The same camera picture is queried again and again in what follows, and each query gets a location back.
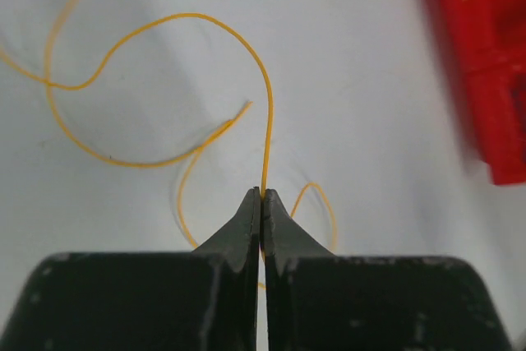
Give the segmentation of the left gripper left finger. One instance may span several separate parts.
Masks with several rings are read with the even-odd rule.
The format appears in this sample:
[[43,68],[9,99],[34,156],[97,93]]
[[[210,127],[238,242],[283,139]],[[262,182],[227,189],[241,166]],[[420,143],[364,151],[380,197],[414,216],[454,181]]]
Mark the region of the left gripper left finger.
[[192,252],[61,252],[25,282],[4,350],[253,350],[261,199]]

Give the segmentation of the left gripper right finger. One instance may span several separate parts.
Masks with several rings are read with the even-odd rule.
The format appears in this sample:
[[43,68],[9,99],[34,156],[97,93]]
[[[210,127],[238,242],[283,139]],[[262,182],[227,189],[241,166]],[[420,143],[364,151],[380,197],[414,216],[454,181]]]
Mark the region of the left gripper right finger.
[[509,350],[487,287],[452,256],[338,256],[268,190],[262,203],[272,350]]

